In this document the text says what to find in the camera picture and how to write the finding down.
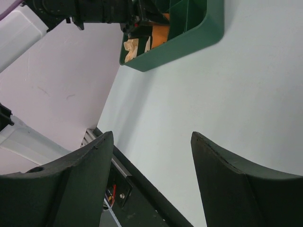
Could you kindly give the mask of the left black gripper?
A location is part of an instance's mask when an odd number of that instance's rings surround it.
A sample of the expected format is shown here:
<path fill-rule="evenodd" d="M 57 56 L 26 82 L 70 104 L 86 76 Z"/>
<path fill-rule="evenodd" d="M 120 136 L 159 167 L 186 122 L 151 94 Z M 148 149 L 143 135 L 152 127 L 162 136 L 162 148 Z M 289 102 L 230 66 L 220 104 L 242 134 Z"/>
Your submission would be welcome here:
<path fill-rule="evenodd" d="M 151 0 L 128 0 L 127 20 L 120 24 L 128 39 L 152 36 L 153 26 L 168 26 L 169 20 Z"/>

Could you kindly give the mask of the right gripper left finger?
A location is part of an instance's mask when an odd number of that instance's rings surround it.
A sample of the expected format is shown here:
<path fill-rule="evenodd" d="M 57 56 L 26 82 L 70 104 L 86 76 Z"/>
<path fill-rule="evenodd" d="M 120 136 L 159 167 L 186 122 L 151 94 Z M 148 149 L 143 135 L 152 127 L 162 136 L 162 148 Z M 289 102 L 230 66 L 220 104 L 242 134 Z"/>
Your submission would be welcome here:
<path fill-rule="evenodd" d="M 92 148 L 0 177 L 3 227 L 97 227 L 105 197 Z"/>

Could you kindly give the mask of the orange brown underwear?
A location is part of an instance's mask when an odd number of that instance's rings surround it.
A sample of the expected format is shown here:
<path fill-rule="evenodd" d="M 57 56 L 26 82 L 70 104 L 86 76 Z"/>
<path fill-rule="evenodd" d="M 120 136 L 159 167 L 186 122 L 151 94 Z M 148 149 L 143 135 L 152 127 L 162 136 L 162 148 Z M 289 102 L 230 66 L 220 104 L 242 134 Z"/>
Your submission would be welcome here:
<path fill-rule="evenodd" d="M 168 40 L 170 25 L 152 23 L 151 48 L 154 49 Z"/>

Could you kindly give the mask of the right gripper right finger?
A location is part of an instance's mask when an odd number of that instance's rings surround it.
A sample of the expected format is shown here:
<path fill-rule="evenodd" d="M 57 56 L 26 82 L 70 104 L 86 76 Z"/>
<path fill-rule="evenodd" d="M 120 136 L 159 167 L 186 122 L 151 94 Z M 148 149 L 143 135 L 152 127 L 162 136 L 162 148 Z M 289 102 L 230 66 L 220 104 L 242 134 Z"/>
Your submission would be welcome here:
<path fill-rule="evenodd" d="M 251 162 L 199 132 L 191 149 L 209 227 L 300 227 L 303 178 Z"/>

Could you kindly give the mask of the peach boxer underwear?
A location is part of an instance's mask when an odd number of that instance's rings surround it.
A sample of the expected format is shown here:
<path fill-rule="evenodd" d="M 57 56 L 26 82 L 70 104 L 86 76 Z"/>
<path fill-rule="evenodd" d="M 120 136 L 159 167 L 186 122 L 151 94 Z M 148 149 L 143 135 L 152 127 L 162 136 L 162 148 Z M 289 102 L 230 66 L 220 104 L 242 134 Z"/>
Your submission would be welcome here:
<path fill-rule="evenodd" d="M 124 48 L 127 51 L 127 55 L 125 56 L 125 63 L 131 61 L 137 56 L 139 46 L 139 39 L 128 39 L 124 42 Z"/>

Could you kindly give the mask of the beige navy-trimmed underwear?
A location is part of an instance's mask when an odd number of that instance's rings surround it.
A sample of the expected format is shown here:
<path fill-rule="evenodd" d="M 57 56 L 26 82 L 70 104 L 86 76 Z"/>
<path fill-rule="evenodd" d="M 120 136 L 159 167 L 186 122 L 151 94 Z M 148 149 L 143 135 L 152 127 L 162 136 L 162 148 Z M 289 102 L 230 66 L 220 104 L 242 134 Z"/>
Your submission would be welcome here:
<path fill-rule="evenodd" d="M 151 37 L 149 37 L 149 38 L 147 39 L 147 42 L 146 42 L 146 45 L 145 45 L 144 52 L 148 52 L 148 51 L 150 51 L 150 49 L 151 49 Z"/>

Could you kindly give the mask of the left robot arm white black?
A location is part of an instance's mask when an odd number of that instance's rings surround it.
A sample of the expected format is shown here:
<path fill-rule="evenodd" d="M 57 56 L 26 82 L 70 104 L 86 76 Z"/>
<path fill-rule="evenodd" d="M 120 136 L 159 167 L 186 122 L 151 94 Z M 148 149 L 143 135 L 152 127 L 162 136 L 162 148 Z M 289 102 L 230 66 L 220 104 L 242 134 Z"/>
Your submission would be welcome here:
<path fill-rule="evenodd" d="M 17 0 L 0 16 L 0 68 L 6 69 L 61 22 L 119 24 L 129 38 L 151 36 L 155 26 L 168 26 L 169 16 L 151 0 Z M 36 165 L 44 165 L 68 150 L 24 124 L 0 107 L 0 148 Z"/>

